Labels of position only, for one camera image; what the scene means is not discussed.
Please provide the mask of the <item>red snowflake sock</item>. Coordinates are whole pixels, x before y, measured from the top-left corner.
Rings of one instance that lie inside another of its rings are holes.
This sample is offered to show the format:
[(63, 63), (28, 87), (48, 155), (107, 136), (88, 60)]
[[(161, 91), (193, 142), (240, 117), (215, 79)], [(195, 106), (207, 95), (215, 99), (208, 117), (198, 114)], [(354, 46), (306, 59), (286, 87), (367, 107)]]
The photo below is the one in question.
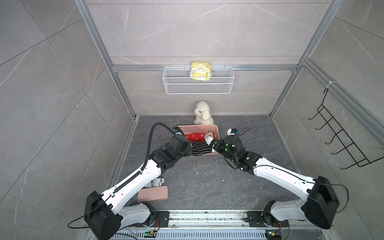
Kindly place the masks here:
[(210, 134), (204, 134), (204, 133), (189, 133), (185, 134), (185, 137), (190, 141), (190, 142), (203, 142), (205, 141)]

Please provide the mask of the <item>black white striped sock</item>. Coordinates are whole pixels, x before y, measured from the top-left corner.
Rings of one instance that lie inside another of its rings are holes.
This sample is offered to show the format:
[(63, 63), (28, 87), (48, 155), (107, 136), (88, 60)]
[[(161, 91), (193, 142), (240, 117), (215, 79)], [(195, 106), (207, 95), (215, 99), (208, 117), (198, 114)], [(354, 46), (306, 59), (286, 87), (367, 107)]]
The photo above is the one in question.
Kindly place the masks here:
[(210, 155), (215, 152), (213, 149), (215, 140), (204, 140), (203, 142), (191, 142), (192, 156)]

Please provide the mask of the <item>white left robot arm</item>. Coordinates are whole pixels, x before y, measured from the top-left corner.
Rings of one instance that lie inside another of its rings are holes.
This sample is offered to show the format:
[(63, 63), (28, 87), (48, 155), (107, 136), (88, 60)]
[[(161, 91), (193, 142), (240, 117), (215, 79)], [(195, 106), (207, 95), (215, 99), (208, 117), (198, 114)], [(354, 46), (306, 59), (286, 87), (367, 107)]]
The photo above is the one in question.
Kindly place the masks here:
[(98, 240), (108, 240), (124, 226), (156, 224), (156, 210), (149, 204), (126, 207), (126, 203), (146, 184), (159, 177), (175, 163), (192, 153), (192, 145), (179, 127), (168, 128), (173, 136), (167, 144), (153, 152), (147, 150), (144, 163), (132, 174), (101, 194), (87, 196), (81, 217)]

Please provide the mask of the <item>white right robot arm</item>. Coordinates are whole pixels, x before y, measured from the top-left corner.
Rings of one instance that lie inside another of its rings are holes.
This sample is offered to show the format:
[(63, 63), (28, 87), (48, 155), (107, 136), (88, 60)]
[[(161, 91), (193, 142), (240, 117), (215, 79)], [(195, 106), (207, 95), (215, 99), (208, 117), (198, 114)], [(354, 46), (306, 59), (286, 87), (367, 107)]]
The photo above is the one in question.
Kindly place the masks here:
[(277, 164), (267, 158), (247, 151), (237, 135), (229, 135), (215, 141), (213, 150), (222, 155), (234, 169), (267, 179), (295, 194), (294, 201), (270, 201), (262, 212), (266, 226), (289, 220), (309, 221), (321, 229), (330, 229), (335, 215), (340, 212), (340, 201), (334, 187), (336, 184), (322, 176), (304, 176)]

